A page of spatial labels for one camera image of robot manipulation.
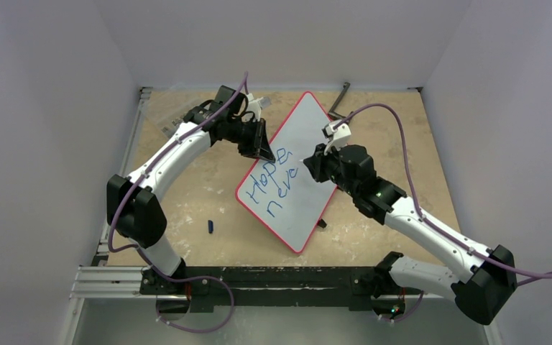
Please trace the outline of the red-framed whiteboard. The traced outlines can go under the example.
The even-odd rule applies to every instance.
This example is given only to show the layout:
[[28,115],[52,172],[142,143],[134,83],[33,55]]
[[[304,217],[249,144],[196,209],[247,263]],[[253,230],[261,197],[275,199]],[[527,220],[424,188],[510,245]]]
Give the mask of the red-framed whiteboard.
[[305,249],[336,190],[299,162],[327,142],[329,122],[316,97],[303,93],[269,141],[275,162],[257,160],[236,188],[238,202],[294,253]]

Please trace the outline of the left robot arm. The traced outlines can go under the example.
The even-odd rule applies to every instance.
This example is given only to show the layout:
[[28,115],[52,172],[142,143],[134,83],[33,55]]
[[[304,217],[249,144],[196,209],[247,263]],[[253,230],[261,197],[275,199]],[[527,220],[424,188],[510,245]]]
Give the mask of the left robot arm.
[[245,94],[243,87],[221,86],[214,98],[187,111],[176,132],[148,161],[127,176],[113,175],[106,186],[109,251],[117,251],[114,234],[128,239],[129,247],[159,272],[157,284],[166,293],[179,293],[187,279],[185,261],[166,236],[160,202],[181,173],[221,140],[235,144],[242,157],[274,162],[261,117],[269,105],[268,97]]

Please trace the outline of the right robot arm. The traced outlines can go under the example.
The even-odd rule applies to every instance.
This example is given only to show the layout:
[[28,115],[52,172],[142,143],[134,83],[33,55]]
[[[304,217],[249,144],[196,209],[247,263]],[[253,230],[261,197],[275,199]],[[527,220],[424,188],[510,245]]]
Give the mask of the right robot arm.
[[507,270],[515,264],[513,253],[502,245],[491,249],[465,237],[416,208],[402,188],[377,174],[363,146],[329,153],[325,147],[318,144],[302,161],[317,183],[334,183],[361,214],[404,234],[442,263],[389,254],[376,267],[376,286],[386,293],[401,287],[439,295],[474,322],[491,324],[518,287],[515,274]]

